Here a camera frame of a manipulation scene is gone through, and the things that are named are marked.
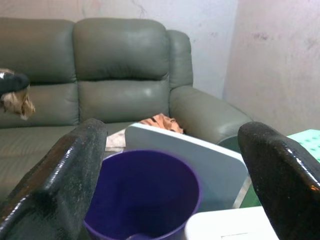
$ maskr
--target orange fabric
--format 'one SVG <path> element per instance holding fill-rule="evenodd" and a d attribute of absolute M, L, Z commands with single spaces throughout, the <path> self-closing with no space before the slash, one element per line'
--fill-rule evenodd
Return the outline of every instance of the orange fabric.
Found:
<path fill-rule="evenodd" d="M 176 133 L 182 134 L 184 130 L 178 125 L 174 118 L 163 115 L 162 113 L 140 121 L 142 124 L 167 129 Z"/>

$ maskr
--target green leather sofa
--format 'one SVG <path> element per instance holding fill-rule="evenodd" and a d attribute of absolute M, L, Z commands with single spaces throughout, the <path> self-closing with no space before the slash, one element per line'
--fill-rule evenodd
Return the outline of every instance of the green leather sofa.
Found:
<path fill-rule="evenodd" d="M 251 119 L 192 87 L 189 38 L 145 19 L 0 18 L 0 67 L 30 78 L 36 113 L 0 112 L 0 203 L 64 134 L 89 118 L 108 134 L 158 113 L 186 134 L 236 146 Z"/>

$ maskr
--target purple bucket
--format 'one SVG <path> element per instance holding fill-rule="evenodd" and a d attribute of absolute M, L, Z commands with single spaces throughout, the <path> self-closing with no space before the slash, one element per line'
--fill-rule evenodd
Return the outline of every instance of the purple bucket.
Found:
<path fill-rule="evenodd" d="M 93 240 L 176 240 L 199 203 L 199 181 L 183 161 L 127 151 L 102 162 L 84 225 Z"/>

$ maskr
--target white wall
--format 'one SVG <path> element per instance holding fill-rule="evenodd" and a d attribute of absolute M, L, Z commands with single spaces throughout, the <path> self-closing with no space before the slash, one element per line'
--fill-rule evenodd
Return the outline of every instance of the white wall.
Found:
<path fill-rule="evenodd" d="M 238 0 L 0 0 L 1 17 L 154 19 L 189 35 L 194 86 L 222 97 Z"/>
<path fill-rule="evenodd" d="M 319 0 L 239 1 L 224 98 L 283 134 L 320 129 Z"/>

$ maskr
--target sofa backrest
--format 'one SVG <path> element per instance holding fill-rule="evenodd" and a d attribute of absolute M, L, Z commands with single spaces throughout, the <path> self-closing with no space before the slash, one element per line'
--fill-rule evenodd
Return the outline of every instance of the sofa backrest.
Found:
<path fill-rule="evenodd" d="M 0 18 L 0 67 L 26 74 L 36 113 L 0 128 L 139 121 L 169 114 L 170 89 L 192 85 L 189 38 L 146 19 Z"/>

